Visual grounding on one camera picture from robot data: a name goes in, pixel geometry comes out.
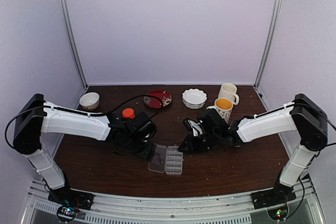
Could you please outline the clear plastic pill organizer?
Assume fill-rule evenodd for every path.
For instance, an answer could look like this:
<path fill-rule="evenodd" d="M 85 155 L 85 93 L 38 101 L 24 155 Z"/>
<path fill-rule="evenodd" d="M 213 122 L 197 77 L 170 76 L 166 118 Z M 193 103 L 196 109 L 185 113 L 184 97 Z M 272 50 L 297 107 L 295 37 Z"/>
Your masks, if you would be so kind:
<path fill-rule="evenodd" d="M 148 170 L 167 175 L 181 175 L 183 172 L 184 155 L 178 147 L 155 145 L 155 152 L 148 163 Z"/>

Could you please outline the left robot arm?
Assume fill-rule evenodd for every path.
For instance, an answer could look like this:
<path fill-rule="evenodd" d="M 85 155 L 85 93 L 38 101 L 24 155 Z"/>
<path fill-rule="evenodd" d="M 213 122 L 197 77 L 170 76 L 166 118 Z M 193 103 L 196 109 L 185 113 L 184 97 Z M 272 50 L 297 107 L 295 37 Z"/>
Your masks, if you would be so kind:
<path fill-rule="evenodd" d="M 43 94 L 36 93 L 10 122 L 15 123 L 14 136 L 7 145 L 28 158 L 64 205 L 75 201 L 75 192 L 67 187 L 65 174 L 45 150 L 41 134 L 83 136 L 112 143 L 146 161 L 150 161 L 156 151 L 150 139 L 157 127 L 145 112 L 132 119 L 114 111 L 84 112 L 47 102 Z"/>

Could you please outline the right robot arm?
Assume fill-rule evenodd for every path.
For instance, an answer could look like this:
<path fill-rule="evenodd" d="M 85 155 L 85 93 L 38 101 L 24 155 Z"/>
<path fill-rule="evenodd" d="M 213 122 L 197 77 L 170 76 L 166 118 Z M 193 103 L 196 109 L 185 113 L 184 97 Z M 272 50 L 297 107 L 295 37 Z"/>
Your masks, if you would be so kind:
<path fill-rule="evenodd" d="M 190 134 L 178 151 L 189 154 L 206 152 L 216 145 L 237 147 L 265 136 L 298 131 L 301 140 L 279 174 L 276 187 L 269 192 L 274 204 L 289 196 L 289 188 L 328 144 L 328 117 L 303 93 L 277 109 L 240 120 L 227 122 L 212 105 L 196 120 L 185 119 L 183 123 Z"/>

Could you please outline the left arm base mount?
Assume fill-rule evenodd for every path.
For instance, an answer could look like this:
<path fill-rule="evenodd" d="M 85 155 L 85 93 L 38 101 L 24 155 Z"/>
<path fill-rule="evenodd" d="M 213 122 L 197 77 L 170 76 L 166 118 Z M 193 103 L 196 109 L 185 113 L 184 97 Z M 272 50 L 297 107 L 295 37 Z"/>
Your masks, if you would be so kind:
<path fill-rule="evenodd" d="M 64 178 L 64 187 L 59 189 L 51 189 L 48 183 L 45 184 L 49 190 L 48 200 L 66 207 L 90 210 L 94 195 L 71 189 L 67 176 L 64 175 Z"/>

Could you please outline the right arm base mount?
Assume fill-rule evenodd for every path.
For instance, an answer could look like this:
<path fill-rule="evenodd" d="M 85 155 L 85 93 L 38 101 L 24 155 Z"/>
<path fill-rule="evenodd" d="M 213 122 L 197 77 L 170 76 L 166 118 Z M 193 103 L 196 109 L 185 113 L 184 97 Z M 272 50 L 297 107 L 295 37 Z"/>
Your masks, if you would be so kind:
<path fill-rule="evenodd" d="M 288 187 L 276 182 L 271 189 L 252 193 L 251 198 L 254 208 L 260 209 L 285 204 L 289 200 L 296 199 L 296 194 L 292 186 Z"/>

